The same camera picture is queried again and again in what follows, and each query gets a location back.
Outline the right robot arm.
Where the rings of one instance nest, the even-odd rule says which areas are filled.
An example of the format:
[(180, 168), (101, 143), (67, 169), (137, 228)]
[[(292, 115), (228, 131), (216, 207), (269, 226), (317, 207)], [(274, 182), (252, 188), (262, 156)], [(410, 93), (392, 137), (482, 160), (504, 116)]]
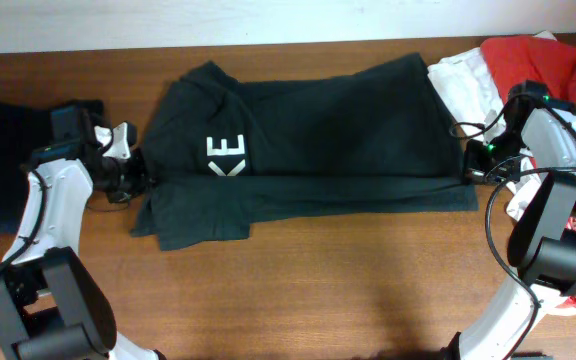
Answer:
[[(512, 359), (539, 321), (576, 295), (576, 105), (524, 81), (499, 116), (506, 127), (491, 140), (465, 137), (463, 177), (494, 188), (485, 235), (506, 277), (484, 313), (441, 350), (443, 359)], [(541, 183), (502, 256), (492, 236), (494, 204), (508, 183), (531, 175)]]

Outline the black Nike t-shirt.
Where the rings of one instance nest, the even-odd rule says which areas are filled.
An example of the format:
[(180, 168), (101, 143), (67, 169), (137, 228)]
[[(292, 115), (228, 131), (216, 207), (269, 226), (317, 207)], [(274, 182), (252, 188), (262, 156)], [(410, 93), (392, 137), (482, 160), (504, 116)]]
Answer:
[(303, 81), (205, 63), (169, 86), (144, 134), (152, 185), (132, 233), (168, 251), (295, 217), (474, 211), (451, 122), (416, 53)]

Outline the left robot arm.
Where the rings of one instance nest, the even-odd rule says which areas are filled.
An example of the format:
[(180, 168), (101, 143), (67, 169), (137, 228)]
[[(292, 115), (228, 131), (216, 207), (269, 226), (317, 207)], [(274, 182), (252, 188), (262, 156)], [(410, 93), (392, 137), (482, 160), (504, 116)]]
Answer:
[(29, 194), (14, 242), (0, 263), (0, 349), (7, 359), (162, 360), (122, 335), (112, 307), (79, 258), (91, 195), (129, 203), (148, 178), (137, 129), (112, 126), (100, 100), (51, 110), (54, 141), (22, 168)]

